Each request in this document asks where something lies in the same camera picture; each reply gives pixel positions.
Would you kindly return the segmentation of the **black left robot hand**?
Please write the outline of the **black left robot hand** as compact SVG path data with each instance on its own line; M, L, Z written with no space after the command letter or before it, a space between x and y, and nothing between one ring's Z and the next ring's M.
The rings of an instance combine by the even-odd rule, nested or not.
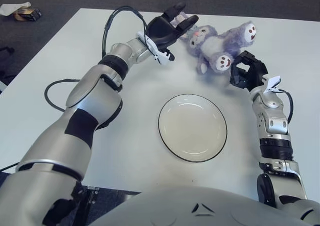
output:
M199 20L197 15L186 17L176 26L171 22L184 10L185 3L178 3L166 9L161 16L155 17L146 28L146 35L155 43L157 49L169 56L169 61L174 61L175 57L168 49L178 38L184 35Z

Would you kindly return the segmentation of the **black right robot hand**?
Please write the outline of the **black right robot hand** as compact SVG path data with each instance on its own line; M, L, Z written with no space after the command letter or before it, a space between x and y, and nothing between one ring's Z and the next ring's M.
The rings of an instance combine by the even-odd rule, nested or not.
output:
M248 71L238 67L241 63L249 66ZM248 51L240 53L234 59L230 72L229 82L235 87L247 88L249 92L255 87L262 86L263 76L268 74L265 64Z

